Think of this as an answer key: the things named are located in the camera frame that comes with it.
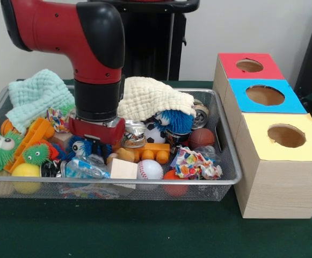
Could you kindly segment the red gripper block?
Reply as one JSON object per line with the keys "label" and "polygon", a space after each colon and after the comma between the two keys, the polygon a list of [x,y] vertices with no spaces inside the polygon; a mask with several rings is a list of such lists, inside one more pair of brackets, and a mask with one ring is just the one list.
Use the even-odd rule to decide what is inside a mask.
{"label": "red gripper block", "polygon": [[92,139],[91,154],[103,156],[103,144],[115,145],[122,139],[125,132],[125,120],[116,117],[109,122],[94,123],[71,114],[69,129],[73,135]]}

